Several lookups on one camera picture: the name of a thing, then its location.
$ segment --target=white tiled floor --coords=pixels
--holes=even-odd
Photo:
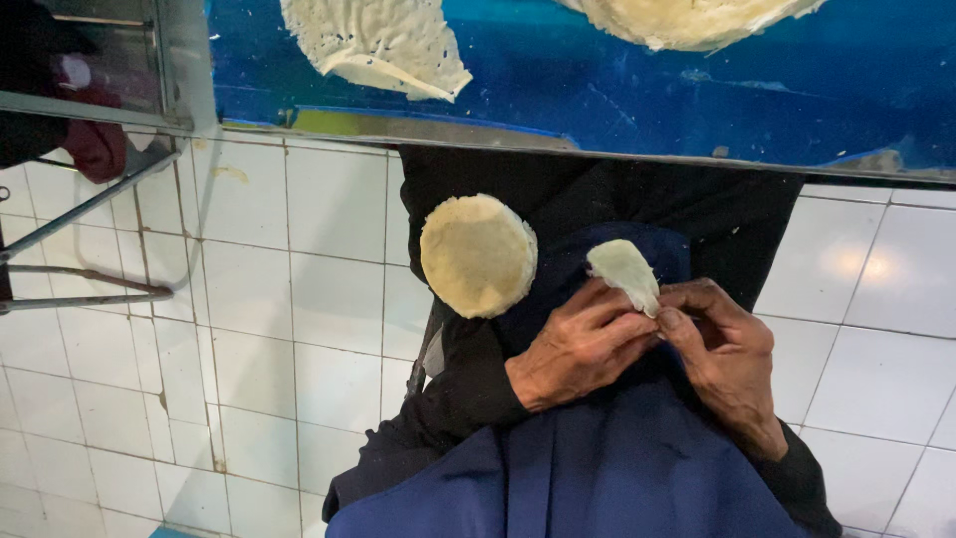
[[[185,142],[136,197],[21,255],[176,296],[0,318],[0,508],[18,514],[0,535],[144,538],[165,520],[315,538],[329,480],[401,407],[431,294],[407,268],[397,155]],[[8,239],[98,189],[37,165],[0,179]],[[954,209],[808,187],[756,308],[776,336],[777,413],[814,449],[849,536],[956,525]],[[118,291],[31,277],[14,293]]]

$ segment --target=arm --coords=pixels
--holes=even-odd
[[[322,519],[411,478],[485,426],[610,385],[658,343],[657,329],[600,279],[556,308],[528,350],[507,362],[488,321],[455,318],[442,332],[447,368],[399,416],[365,433],[358,465],[332,480]]]
[[[664,286],[661,304],[661,333],[681,353],[694,391],[773,496],[813,536],[840,536],[819,463],[773,415],[770,330],[707,279]]]

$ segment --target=blue work surface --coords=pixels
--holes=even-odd
[[[279,0],[209,0],[225,121],[289,126],[306,109],[505,126],[583,150],[821,166],[896,149],[956,167],[956,2],[829,0],[713,54],[595,29],[553,0],[445,0],[474,80],[454,104],[321,76]]]

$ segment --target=finger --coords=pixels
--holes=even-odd
[[[690,316],[673,306],[665,306],[658,312],[657,321],[661,325],[663,337],[677,348],[686,363],[697,363],[706,359],[704,337],[694,326]]]
[[[661,306],[697,310],[717,325],[731,325],[748,320],[750,314],[711,279],[698,279],[661,287]]]
[[[654,320],[637,312],[627,312],[597,331],[600,343],[606,346],[606,349],[613,350],[634,338],[653,334],[657,330],[658,323]]]
[[[581,286],[575,294],[564,303],[565,310],[568,313],[576,313],[594,300],[598,295],[607,290],[607,284],[604,283],[604,279],[589,279],[584,282],[584,285]]]
[[[619,347],[611,354],[610,363],[618,369],[618,375],[625,371],[632,364],[638,362],[647,351],[661,343],[661,339],[656,334],[645,334],[639,336],[623,346]]]
[[[635,312],[631,298],[618,288],[609,288],[580,311],[580,320],[589,328],[603,327],[626,312]]]

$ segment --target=dough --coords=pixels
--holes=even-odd
[[[497,198],[451,197],[422,228],[431,289],[465,318],[493,318],[524,299],[537,269],[537,238]]]
[[[286,28],[323,76],[404,92],[455,96],[471,81],[442,0],[280,0]]]
[[[584,11],[599,30],[652,51],[721,49],[826,0],[557,0]]]
[[[661,288],[654,269],[647,264],[638,247],[627,239],[602,243],[588,253],[591,275],[602,277],[607,285],[624,290],[638,311],[656,318]]]

